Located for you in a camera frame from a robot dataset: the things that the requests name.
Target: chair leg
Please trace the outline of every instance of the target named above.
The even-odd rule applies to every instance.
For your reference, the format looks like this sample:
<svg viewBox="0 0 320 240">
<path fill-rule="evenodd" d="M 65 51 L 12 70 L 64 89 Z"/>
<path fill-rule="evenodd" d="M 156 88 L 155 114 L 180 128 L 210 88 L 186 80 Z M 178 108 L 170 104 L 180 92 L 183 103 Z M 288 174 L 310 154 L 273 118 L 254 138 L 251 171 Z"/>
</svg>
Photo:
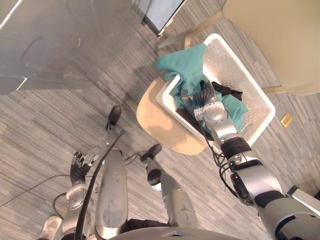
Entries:
<svg viewBox="0 0 320 240">
<path fill-rule="evenodd" d="M 127 99 L 125 103 L 129 106 L 129 108 L 134 112 L 134 114 L 137 114 L 137 108 L 138 104 L 131 99 Z"/>
<path fill-rule="evenodd" d="M 280 94 L 280 93 L 285 93 L 286 90 L 284 89 L 283 86 L 270 86 L 270 87 L 263 87 L 261 88 L 262 91 L 264 91 L 265 94 Z"/>
<path fill-rule="evenodd" d="M 161 49 L 161 48 L 168 46 L 168 45 L 171 45 L 171 44 L 183 43 L 189 34 L 190 34 L 190 29 L 187 31 L 184 31 L 178 35 L 170 36 L 167 39 L 165 39 L 163 42 L 161 42 L 158 45 L 158 48 Z"/>
<path fill-rule="evenodd" d="M 190 28 L 190 29 L 188 29 L 188 30 L 176 35 L 176 36 L 168 37 L 166 40 L 164 40 L 163 42 L 161 42 L 158 45 L 158 48 L 160 49 L 165 46 L 168 46 L 171 44 L 177 44 L 177 43 L 184 43 L 184 48 L 189 48 L 190 41 L 193 36 L 201 33 L 202 31 L 204 31 L 208 27 L 212 26 L 213 24 L 215 24 L 216 22 L 218 22 L 222 18 L 223 18 L 222 12 L 218 11 L 215 14 L 213 14 L 212 16 L 206 18 L 204 21 L 202 21 L 198 25 L 195 25 L 194 27 L 192 27 L 192 28 Z"/>
</svg>

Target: wire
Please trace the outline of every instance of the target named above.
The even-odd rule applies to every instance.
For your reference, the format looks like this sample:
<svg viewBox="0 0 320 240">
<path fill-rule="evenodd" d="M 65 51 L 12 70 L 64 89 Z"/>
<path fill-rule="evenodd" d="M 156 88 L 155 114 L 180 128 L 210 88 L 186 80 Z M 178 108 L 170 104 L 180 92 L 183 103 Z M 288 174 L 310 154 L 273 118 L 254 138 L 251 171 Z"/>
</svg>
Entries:
<svg viewBox="0 0 320 240">
<path fill-rule="evenodd" d="M 124 165 L 126 165 L 126 166 L 128 166 L 128 165 L 130 165 L 130 164 L 132 164 L 135 160 L 136 160 L 136 158 L 139 156 L 140 158 L 141 158 L 141 153 L 146 153 L 146 152 L 148 152 L 148 151 L 138 151 L 138 152 L 136 152 L 135 154 L 133 154 L 133 155 L 131 155 L 131 156 L 128 156 L 126 159 L 124 159 L 124 161 L 126 162 L 126 161 L 128 161 L 129 159 L 131 159 L 131 158 L 133 158 L 130 162 L 128 162 L 128 163 L 125 163 Z"/>
<path fill-rule="evenodd" d="M 63 193 L 60 193 L 58 196 L 56 196 L 53 201 L 52 201 L 52 208 L 53 210 L 55 211 L 55 213 L 63 220 L 64 218 L 61 216 L 61 214 L 57 211 L 56 209 L 56 201 L 62 197 L 62 196 L 65 196 L 67 195 L 67 192 L 63 192 Z"/>
<path fill-rule="evenodd" d="M 228 163 L 223 164 L 220 168 L 219 168 L 219 175 L 220 175 L 220 179 L 222 180 L 222 182 L 224 183 L 224 186 L 226 186 L 226 188 L 232 193 L 232 195 L 234 195 L 236 198 L 238 198 L 237 193 L 235 190 L 233 190 L 227 183 L 226 181 L 226 175 L 225 172 L 229 169 L 229 167 L 225 168 L 225 165 L 227 165 Z"/>
<path fill-rule="evenodd" d="M 86 212 L 88 209 L 88 205 L 89 205 L 89 201 L 90 201 L 90 197 L 91 197 L 91 193 L 92 190 L 94 188 L 94 184 L 98 175 L 98 172 L 100 171 L 100 168 L 102 166 L 103 161 L 106 159 L 106 157 L 109 155 L 110 151 L 113 149 L 114 145 L 117 143 L 117 141 L 119 140 L 119 138 L 125 133 L 124 130 L 122 130 L 119 135 L 116 137 L 116 139 L 114 140 L 114 142 L 112 143 L 112 145 L 109 147 L 109 149 L 106 151 L 106 153 L 103 155 L 103 157 L 100 159 L 98 165 L 96 166 L 94 173 L 92 175 L 89 187 L 86 191 L 84 200 L 83 200 L 83 204 L 79 213 L 79 217 L 78 217 L 78 221 L 76 223 L 76 228 L 75 228 L 75 232 L 74 232 L 74 237 L 73 240 L 81 240 L 82 239 L 82 234 L 83 234 L 83 229 L 84 229 L 84 222 L 85 222 L 85 216 L 86 216 Z"/>
<path fill-rule="evenodd" d="M 227 160 L 227 158 L 223 155 L 223 153 L 220 153 L 220 154 L 215 153 L 214 148 L 210 145 L 210 143 L 208 141 L 208 138 L 206 136 L 205 129 L 204 129 L 202 123 L 200 121 L 198 123 L 200 125 L 200 129 L 201 129 L 202 135 L 204 136 L 204 139 L 205 139 L 206 143 L 208 144 L 208 146 L 209 146 L 209 148 L 210 148 L 210 150 L 212 152 L 214 163 L 215 163 L 215 165 L 217 165 L 219 167 L 220 179 L 222 180 L 224 186 L 232 193 L 232 195 L 234 195 L 236 198 L 238 198 L 236 191 L 234 191 L 228 185 L 228 183 L 226 181 L 226 171 L 229 169 L 229 167 L 225 168 L 225 166 L 228 164 L 228 162 L 225 162 Z"/>
<path fill-rule="evenodd" d="M 45 183 L 46 181 L 50 180 L 50 179 L 54 179 L 54 178 L 57 178 L 57 177 L 70 177 L 70 175 L 68 174 L 59 174 L 59 175 L 54 175 L 54 176 L 51 176 L 51 177 L 48 177 L 47 179 L 39 182 L 38 184 L 28 188 L 27 190 L 24 190 L 23 192 L 19 193 L 18 195 L 14 196 L 13 198 L 11 198 L 10 200 L 6 201 L 5 203 L 1 204 L 0 205 L 0 208 L 2 208 L 3 206 L 7 205 L 8 203 L 12 202 L 13 200 L 15 200 L 16 198 L 20 197 L 22 194 L 26 193 L 26 192 L 29 192 L 31 191 L 32 189 L 38 187 L 39 185 Z"/>
</svg>

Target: black cable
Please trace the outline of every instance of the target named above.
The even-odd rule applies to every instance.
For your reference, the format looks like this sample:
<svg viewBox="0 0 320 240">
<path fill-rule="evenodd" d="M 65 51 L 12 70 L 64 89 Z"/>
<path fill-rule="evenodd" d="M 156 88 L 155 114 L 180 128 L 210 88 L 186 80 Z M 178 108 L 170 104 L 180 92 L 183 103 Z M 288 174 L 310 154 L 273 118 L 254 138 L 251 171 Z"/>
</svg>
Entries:
<svg viewBox="0 0 320 240">
<path fill-rule="evenodd" d="M 206 88 L 193 96 L 193 100 L 205 103 L 211 98 L 216 98 L 214 86 L 210 81 L 205 82 Z"/>
<path fill-rule="evenodd" d="M 135 154 L 132 154 L 131 156 L 128 156 L 127 158 L 125 158 L 124 161 L 126 162 L 126 161 L 128 161 L 129 159 L 131 159 L 131 158 L 133 158 L 134 156 L 137 156 L 137 155 L 141 156 L 141 155 L 140 155 L 141 153 L 146 153 L 146 152 L 148 152 L 148 151 L 147 151 L 147 150 L 145 150 L 145 151 L 138 151 L 138 152 L 136 152 Z"/>
<path fill-rule="evenodd" d="M 74 237 L 73 240 L 81 240 L 82 239 L 82 233 L 83 233 L 83 229 L 84 229 L 84 222 L 85 222 L 85 217 L 86 217 L 86 212 L 88 209 L 88 205 L 89 205 L 89 201 L 90 201 L 90 197 L 91 197 L 91 193 L 92 190 L 94 189 L 94 184 L 98 175 L 98 172 L 100 171 L 100 168 L 102 166 L 103 161 L 105 160 L 105 158 L 109 155 L 110 151 L 113 149 L 114 145 L 116 144 L 116 142 L 119 140 L 119 138 L 125 133 L 125 131 L 121 131 L 119 133 L 119 135 L 117 136 L 117 138 L 114 140 L 114 142 L 112 143 L 112 145 L 109 147 L 109 149 L 106 151 L 106 153 L 103 155 L 103 157 L 100 159 L 98 165 L 96 166 L 94 173 L 92 175 L 89 187 L 86 191 L 85 197 L 84 197 L 84 201 L 79 213 L 79 217 L 78 217 L 78 221 L 76 223 L 76 228 L 75 228 L 75 232 L 74 232 Z"/>
<path fill-rule="evenodd" d="M 48 177 L 47 179 L 39 182 L 38 184 L 28 188 L 27 190 L 24 190 L 23 192 L 19 193 L 18 195 L 14 196 L 13 198 L 11 198 L 10 200 L 6 201 L 5 203 L 1 204 L 0 205 L 0 208 L 2 208 L 4 205 L 7 205 L 8 203 L 12 202 L 13 200 L 15 200 L 16 198 L 18 198 L 19 196 L 21 196 L 22 194 L 26 193 L 26 192 L 29 192 L 31 191 L 32 189 L 38 187 L 39 185 L 45 183 L 46 181 L 50 180 L 50 179 L 54 179 L 54 178 L 57 178 L 57 177 L 70 177 L 70 175 L 68 174 L 59 174 L 59 175 L 54 175 L 54 176 L 51 176 L 51 177 Z"/>
<path fill-rule="evenodd" d="M 58 196 L 56 196 L 53 201 L 52 201 L 52 208 L 53 210 L 55 211 L 55 214 L 57 214 L 62 220 L 64 219 L 61 214 L 57 211 L 57 208 L 56 208 L 56 201 L 62 197 L 62 196 L 65 196 L 67 195 L 67 192 L 63 192 L 63 193 L 60 193 Z"/>
<path fill-rule="evenodd" d="M 200 125 L 200 129 L 201 129 L 201 132 L 202 132 L 202 135 L 204 136 L 204 139 L 206 141 L 206 143 L 208 144 L 211 152 L 212 152 L 212 156 L 213 156 L 213 160 L 214 160 L 214 163 L 219 167 L 219 176 L 220 176 L 220 179 L 222 180 L 224 186 L 232 193 L 232 195 L 234 195 L 236 198 L 238 198 L 237 196 L 237 193 L 236 191 L 234 191 L 227 183 L 226 181 L 226 175 L 225 175 L 225 172 L 229 169 L 229 167 L 225 168 L 225 166 L 228 164 L 228 162 L 224 163 L 227 159 L 226 157 L 223 155 L 223 153 L 220 153 L 220 154 L 217 154 L 215 153 L 214 151 L 214 148 L 210 145 L 208 139 L 207 139 L 207 136 L 205 134 L 205 129 L 202 125 L 202 123 L 199 121 L 199 125 Z"/>
<path fill-rule="evenodd" d="M 216 154 L 215 153 L 214 148 L 210 145 L 210 143 L 208 141 L 208 138 L 207 138 L 206 133 L 205 133 L 204 126 L 202 125 L 202 123 L 200 121 L 198 123 L 199 123 L 199 126 L 200 126 L 201 133 L 204 136 L 204 139 L 206 141 L 206 144 L 209 146 L 209 148 L 210 148 L 210 150 L 212 152 L 214 163 L 215 163 L 215 165 L 220 167 L 223 164 L 223 162 L 226 160 L 226 158 L 222 153 L 220 153 L 220 154 Z"/>
<path fill-rule="evenodd" d="M 232 195 L 234 195 L 236 198 L 238 198 L 237 193 L 235 190 L 233 190 L 227 183 L 226 181 L 226 177 L 224 177 L 224 173 L 229 169 L 229 167 L 224 168 L 225 165 L 227 165 L 228 163 L 223 164 L 220 168 L 219 168 L 219 175 L 220 175 L 220 179 L 222 180 L 222 182 L 224 183 L 224 185 L 226 186 L 226 188 L 230 191 L 230 193 L 232 193 Z"/>
<path fill-rule="evenodd" d="M 125 166 L 128 166 L 128 165 L 132 164 L 132 163 L 137 159 L 138 156 L 141 158 L 140 153 L 146 153 L 146 152 L 148 152 L 148 151 L 138 151 L 138 152 L 136 152 L 135 154 L 133 154 L 133 155 L 131 155 L 131 156 L 128 156 L 128 157 L 124 160 L 125 162 L 128 161 L 129 159 L 133 158 L 133 157 L 134 157 L 134 158 L 133 158 L 130 162 L 125 163 L 124 165 L 125 165 Z"/>
</svg>

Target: black joint cover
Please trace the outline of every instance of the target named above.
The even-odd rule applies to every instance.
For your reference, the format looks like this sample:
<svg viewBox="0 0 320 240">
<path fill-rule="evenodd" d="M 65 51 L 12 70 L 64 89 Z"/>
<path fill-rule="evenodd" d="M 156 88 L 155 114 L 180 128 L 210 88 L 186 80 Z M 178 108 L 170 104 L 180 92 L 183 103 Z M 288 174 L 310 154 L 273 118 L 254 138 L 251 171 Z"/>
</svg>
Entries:
<svg viewBox="0 0 320 240">
<path fill-rule="evenodd" d="M 292 195 L 295 193 L 295 191 L 299 189 L 296 185 L 293 185 L 292 188 L 286 193 L 288 196 L 292 197 Z"/>
<path fill-rule="evenodd" d="M 285 198 L 285 196 L 283 196 L 281 192 L 276 190 L 271 190 L 271 191 L 260 193 L 254 198 L 254 201 L 259 207 L 264 209 L 267 206 L 267 204 L 272 202 L 273 200 L 283 199 L 283 198 Z"/>
<path fill-rule="evenodd" d="M 258 159 L 255 159 L 255 160 L 250 160 L 250 161 L 240 163 L 238 165 L 234 164 L 230 167 L 230 169 L 234 173 L 235 171 L 239 171 L 241 169 L 246 169 L 256 165 L 263 165 L 263 164 Z"/>
<path fill-rule="evenodd" d="M 247 206 L 252 206 L 253 202 L 250 198 L 249 192 L 248 192 L 245 184 L 243 183 L 243 181 L 239 177 L 239 175 L 235 172 L 234 174 L 232 174 L 230 176 L 230 178 L 233 183 L 233 187 L 234 187 L 237 195 L 239 196 L 239 199 L 242 201 L 242 203 Z"/>
<path fill-rule="evenodd" d="M 150 184 L 150 186 L 155 186 L 160 183 L 160 176 L 161 176 L 161 170 L 160 169 L 153 169 L 151 172 L 149 172 L 147 180 Z"/>
<path fill-rule="evenodd" d="M 251 151 L 251 147 L 242 137 L 234 137 L 221 145 L 223 155 L 229 159 L 234 155 Z"/>
<path fill-rule="evenodd" d="M 86 175 L 90 170 L 90 166 L 88 164 L 84 164 L 82 167 L 78 167 L 76 164 L 71 165 L 70 169 L 70 180 L 73 183 L 77 181 L 85 182 Z"/>
</svg>

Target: black cloth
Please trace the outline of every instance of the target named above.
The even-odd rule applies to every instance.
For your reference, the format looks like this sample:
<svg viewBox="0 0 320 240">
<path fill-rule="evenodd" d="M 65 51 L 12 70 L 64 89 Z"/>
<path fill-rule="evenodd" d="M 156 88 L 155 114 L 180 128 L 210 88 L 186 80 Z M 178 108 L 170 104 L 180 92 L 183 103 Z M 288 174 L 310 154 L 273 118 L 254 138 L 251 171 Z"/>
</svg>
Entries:
<svg viewBox="0 0 320 240">
<path fill-rule="evenodd" d="M 61 240 L 74 240 L 74 238 L 75 238 L 75 233 L 73 232 L 63 236 Z M 81 240 L 87 240 L 86 236 L 82 234 Z"/>
<path fill-rule="evenodd" d="M 320 200 L 320 190 L 318 191 L 318 193 L 314 196 L 316 199 Z"/>
<path fill-rule="evenodd" d="M 214 90 L 221 93 L 222 97 L 225 95 L 231 94 L 236 99 L 242 101 L 242 93 L 243 93 L 242 91 L 232 90 L 232 89 L 230 89 L 230 87 L 220 85 L 219 83 L 216 83 L 215 81 L 212 82 L 212 85 L 214 87 Z"/>
<path fill-rule="evenodd" d="M 130 219 L 126 222 L 125 227 L 123 228 L 122 233 L 129 232 L 136 229 L 152 228 L 152 227 L 169 227 L 167 223 L 162 223 L 154 220 L 139 220 L 139 219 Z"/>
</svg>

